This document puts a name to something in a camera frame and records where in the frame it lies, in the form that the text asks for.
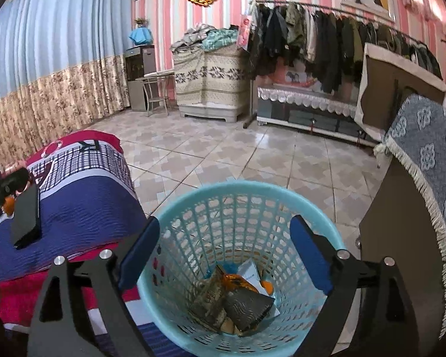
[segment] metal screw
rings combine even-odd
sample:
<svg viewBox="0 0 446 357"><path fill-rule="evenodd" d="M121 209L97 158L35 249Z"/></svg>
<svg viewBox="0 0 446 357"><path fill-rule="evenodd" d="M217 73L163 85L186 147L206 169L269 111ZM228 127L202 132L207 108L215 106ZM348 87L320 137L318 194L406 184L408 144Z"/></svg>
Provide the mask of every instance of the metal screw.
<svg viewBox="0 0 446 357"><path fill-rule="evenodd" d="M345 249L337 251L337 257L342 260L347 260L350 257L350 252Z"/></svg>
<svg viewBox="0 0 446 357"><path fill-rule="evenodd" d="M109 259L112 256L112 251L110 249L103 249L100 253L99 253L99 257L101 259Z"/></svg>
<svg viewBox="0 0 446 357"><path fill-rule="evenodd" d="M64 256L60 255L60 256L55 257L54 263L57 266L60 266L60 265L62 265L65 262L65 260L66 260L66 258Z"/></svg>
<svg viewBox="0 0 446 357"><path fill-rule="evenodd" d="M392 257L387 256L383 262L389 267L395 266L395 260Z"/></svg>

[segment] blue gripper pad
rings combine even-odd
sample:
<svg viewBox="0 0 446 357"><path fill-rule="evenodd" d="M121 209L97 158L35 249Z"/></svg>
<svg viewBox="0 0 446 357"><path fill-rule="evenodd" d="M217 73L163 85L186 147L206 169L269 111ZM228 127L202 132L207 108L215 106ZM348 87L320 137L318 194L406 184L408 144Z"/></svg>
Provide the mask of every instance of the blue gripper pad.
<svg viewBox="0 0 446 357"><path fill-rule="evenodd" d="M124 258L118 261L117 285L121 291L128 290L136 285L137 280L147 264L153 249L160 238L159 221L150 216L143 230L128 239L135 242L127 251Z"/></svg>
<svg viewBox="0 0 446 357"><path fill-rule="evenodd" d="M330 278L331 265L327 259L331 257L330 252L335 253L335 250L326 237L315 235L300 215L291 219L289 234L312 283L324 294L329 295L333 284ZM322 254L324 250L328 253L326 256Z"/></svg>

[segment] light blue plastic basket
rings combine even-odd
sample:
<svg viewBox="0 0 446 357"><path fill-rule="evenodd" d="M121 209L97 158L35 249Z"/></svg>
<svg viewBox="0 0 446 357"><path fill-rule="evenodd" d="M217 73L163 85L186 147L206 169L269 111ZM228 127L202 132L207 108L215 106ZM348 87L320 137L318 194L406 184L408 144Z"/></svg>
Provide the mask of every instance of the light blue plastic basket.
<svg viewBox="0 0 446 357"><path fill-rule="evenodd" d="M271 184L214 184L185 194L160 213L160 241L137 287L162 333L201 357L292 356L326 299L312 284L290 240L289 222L295 214L336 249L345 248L319 208ZM215 263L240 264L249 257L264 270L263 279L272 282L281 314L264 320L257 334L248 337L212 333L196 323L188 315L194 283Z"/></svg>

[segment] clothing rail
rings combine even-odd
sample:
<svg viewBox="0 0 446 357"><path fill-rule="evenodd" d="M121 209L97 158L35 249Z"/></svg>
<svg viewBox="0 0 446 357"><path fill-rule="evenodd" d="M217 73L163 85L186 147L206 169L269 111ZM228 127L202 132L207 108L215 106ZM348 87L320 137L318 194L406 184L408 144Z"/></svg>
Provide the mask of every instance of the clothing rail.
<svg viewBox="0 0 446 357"><path fill-rule="evenodd" d="M408 34L406 34L404 32L401 32L399 29L397 29L395 27L389 26L389 25L387 25L387 24L385 24L385 23L383 23L381 21L378 21L378 20L374 20L374 19L370 19L370 18L367 18L367 17L362 16L362 15L358 15L357 13L345 11L343 9L334 8L334 7L326 7L324 5L317 5L317 4L310 4L310 3L299 3L297 1L284 1L284 0L251 0L250 1L250 6L251 6L252 3L255 3L255 4L266 4L266 3L268 3L268 4L289 4L289 3L293 3L293 4L296 4L296 5L301 5L303 7L312 7L312 8L326 9L326 10L330 10L330 11L333 11L333 12L343 13L345 15L358 17L358 18L360 18L362 20L370 21L372 23L378 23L378 24L386 25L391 30L399 32L403 36L405 36L408 39L414 41L415 43L421 44L421 45L423 45L423 46L428 48L428 46L425 43L423 43L422 41L420 41L418 39L415 39L414 37L411 37L410 35L408 35Z"/></svg>

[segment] blue curtain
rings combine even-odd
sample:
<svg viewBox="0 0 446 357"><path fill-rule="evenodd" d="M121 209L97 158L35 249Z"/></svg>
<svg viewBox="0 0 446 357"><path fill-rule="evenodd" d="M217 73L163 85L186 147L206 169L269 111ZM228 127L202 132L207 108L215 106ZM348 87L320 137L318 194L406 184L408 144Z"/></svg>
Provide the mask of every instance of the blue curtain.
<svg viewBox="0 0 446 357"><path fill-rule="evenodd" d="M0 9L0 167L129 105L132 0L7 0Z"/></svg>
<svg viewBox="0 0 446 357"><path fill-rule="evenodd" d="M131 0L11 0L0 9L0 99L131 47Z"/></svg>

